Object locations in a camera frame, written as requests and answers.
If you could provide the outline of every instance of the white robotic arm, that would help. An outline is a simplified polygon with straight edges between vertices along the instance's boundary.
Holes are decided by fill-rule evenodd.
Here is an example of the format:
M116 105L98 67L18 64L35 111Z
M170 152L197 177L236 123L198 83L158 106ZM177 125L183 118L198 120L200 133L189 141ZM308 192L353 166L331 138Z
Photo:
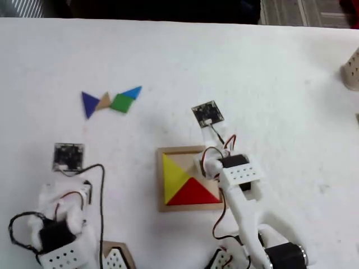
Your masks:
M209 180L218 181L238 224L236 234L243 244L242 250L238 251L241 249L238 244L227 245L234 260L245 261L250 257L256 269L306 269L314 264L316 253L300 221L276 198L254 158L233 151L235 135L225 143L217 138L218 132L225 135L225 125L215 103L192 110L207 146L195 157L195 165ZM212 118L221 120L212 125Z

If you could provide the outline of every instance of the floor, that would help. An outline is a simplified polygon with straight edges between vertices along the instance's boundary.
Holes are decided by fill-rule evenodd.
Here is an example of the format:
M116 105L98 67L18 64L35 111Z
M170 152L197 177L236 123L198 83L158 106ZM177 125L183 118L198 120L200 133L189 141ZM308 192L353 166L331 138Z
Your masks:
M356 19L339 0L262 0L261 5L262 25L350 28Z

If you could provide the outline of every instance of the white tabletop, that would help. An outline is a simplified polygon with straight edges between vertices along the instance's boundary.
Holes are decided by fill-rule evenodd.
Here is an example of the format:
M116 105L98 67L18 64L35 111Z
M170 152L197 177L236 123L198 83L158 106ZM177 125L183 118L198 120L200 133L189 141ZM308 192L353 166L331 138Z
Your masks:
M85 165L107 170L105 239L127 243L138 268L203 268L220 212L159 213L155 150L202 144L191 107L215 100L238 148L306 225L319 253L313 269L359 268L359 93L338 73L359 31L2 18L0 36L2 267L39 268L7 225L36 208L53 179L53 144L79 142ZM85 120L81 91L114 96L138 85L127 115L106 109ZM97 200L100 172L86 176ZM228 212L218 233L236 228ZM29 241L25 222L16 227Z

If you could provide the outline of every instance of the wooden piece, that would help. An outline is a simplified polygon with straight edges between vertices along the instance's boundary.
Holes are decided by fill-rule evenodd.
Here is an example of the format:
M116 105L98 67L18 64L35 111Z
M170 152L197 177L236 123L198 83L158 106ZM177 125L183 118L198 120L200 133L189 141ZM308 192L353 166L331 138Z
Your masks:
M128 250L125 243L119 243L119 242L111 242L111 241L104 241L103 242L103 249L102 253L105 257L110 253L112 248L120 247L123 255L125 256L126 261L128 262L128 265L130 266L130 269L136 269L134 259L132 258L132 255L130 251Z
M89 119L95 112L95 108L100 100L96 97L93 97L92 95L82 92L82 102L84 103L86 117Z
M116 97L113 99L110 108L123 112L123 113L127 113L128 110L130 109L130 106L132 104L134 100L131 97L128 97L126 95L122 95L122 94L118 94L116 95Z
M95 110L100 110L100 109L104 109L104 108L109 108L111 105L111 100L110 100L110 96L108 94L108 92L106 92L100 102L97 104Z
M167 204L169 200L176 195L176 193L185 185L187 180L191 177L182 167L179 167L166 154L162 155L163 163L163 180L164 180L164 203Z
M134 100L137 99L137 97L139 96L140 92L141 92L142 86L136 87L132 90L129 91L125 91L122 93L122 95L126 95Z
M167 154L167 156L176 164L179 164L181 168L184 169L188 175L190 175L190 177L195 178L217 199L220 199L218 183L214 180L206 179L201 173L198 172L196 166L194 165L193 159L197 154L198 152L191 154Z
M167 205L198 205L206 203L220 203L220 200L214 197L195 178L190 178Z
M198 205L179 205L179 206L168 206L164 203L164 178L163 178L162 154L166 154L172 158L173 155L198 154L202 152L204 149L205 149L204 146L163 147L157 149L158 210L160 212L223 209L224 204L221 197L220 200L222 201L222 203L207 203L207 204L198 204Z

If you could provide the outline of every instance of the blue triangle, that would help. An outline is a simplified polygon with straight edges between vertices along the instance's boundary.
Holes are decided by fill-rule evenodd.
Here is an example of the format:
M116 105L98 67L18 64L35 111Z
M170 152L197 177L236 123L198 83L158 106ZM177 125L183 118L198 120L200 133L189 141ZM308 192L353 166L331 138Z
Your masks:
M139 87L134 88L132 90L123 92L122 95L130 97L132 99L136 99L138 97L138 95L140 94L141 89L142 89L142 86L139 86Z
M86 117L89 119L100 100L85 92L82 92L82 100L84 102Z

